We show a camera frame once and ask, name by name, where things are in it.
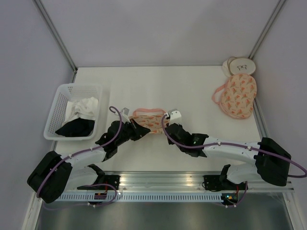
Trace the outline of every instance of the white table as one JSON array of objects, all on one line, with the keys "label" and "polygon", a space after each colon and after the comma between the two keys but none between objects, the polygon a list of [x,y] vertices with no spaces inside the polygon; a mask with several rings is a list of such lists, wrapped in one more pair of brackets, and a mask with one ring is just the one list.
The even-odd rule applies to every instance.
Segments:
[{"label": "white table", "polygon": [[[76,83],[100,83],[103,99],[97,133],[92,140],[59,141],[56,151],[68,155],[89,148],[118,119],[110,105],[130,113],[137,108],[178,109],[183,127],[190,133],[237,141],[260,141],[254,116],[237,120],[225,115],[212,102],[214,90],[227,77],[220,66],[197,67],[112,67],[79,68]],[[122,172],[203,172],[220,171],[226,164],[239,161],[219,158],[193,158],[176,146],[168,145],[165,135],[147,135],[118,148],[111,159],[97,164],[104,171]]]}]

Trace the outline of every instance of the black cloth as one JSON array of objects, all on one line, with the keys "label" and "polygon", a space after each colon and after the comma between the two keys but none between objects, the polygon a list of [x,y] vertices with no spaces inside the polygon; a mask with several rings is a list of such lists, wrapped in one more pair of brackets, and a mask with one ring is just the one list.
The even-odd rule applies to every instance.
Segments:
[{"label": "black cloth", "polygon": [[94,129],[95,121],[77,118],[63,125],[56,131],[56,134],[68,138],[87,137]]}]

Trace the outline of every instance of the white plastic basket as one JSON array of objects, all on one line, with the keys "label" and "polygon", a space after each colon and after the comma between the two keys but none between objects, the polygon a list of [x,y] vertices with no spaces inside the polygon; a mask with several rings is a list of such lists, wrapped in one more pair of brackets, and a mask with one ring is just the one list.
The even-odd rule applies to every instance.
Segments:
[{"label": "white plastic basket", "polygon": [[[44,137],[47,140],[86,140],[94,137],[98,124],[101,95],[102,95],[102,86],[100,84],[71,83],[71,84],[60,85],[53,99],[53,103],[44,130]],[[98,99],[95,125],[91,135],[87,137],[67,138],[56,134],[55,132],[62,127],[62,123],[65,120],[67,102],[68,101],[73,102],[78,99],[84,99],[90,97],[95,97]]]}]

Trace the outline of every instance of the white wall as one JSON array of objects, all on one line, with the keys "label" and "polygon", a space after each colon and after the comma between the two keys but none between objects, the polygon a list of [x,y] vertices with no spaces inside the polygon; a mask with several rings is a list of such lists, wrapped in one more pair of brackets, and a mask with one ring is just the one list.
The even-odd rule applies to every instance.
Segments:
[{"label": "white wall", "polygon": [[248,56],[278,0],[42,0],[78,67]]},{"label": "white wall", "polygon": [[[307,1],[288,1],[255,57],[258,99],[271,137],[307,167]],[[291,167],[291,173],[301,174]],[[307,217],[307,179],[293,180]]]},{"label": "white wall", "polygon": [[0,228],[18,230],[27,177],[51,147],[43,130],[53,95],[73,73],[31,0],[2,1],[0,30]]}]

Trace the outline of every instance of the gray floor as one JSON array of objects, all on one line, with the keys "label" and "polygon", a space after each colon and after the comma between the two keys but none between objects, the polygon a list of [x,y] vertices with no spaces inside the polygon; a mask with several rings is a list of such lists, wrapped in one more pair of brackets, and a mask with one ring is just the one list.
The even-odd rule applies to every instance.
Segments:
[{"label": "gray floor", "polygon": [[[71,205],[54,202],[48,207]],[[292,230],[282,195],[248,194],[237,208],[211,203],[113,203],[42,210],[39,230]]]}]

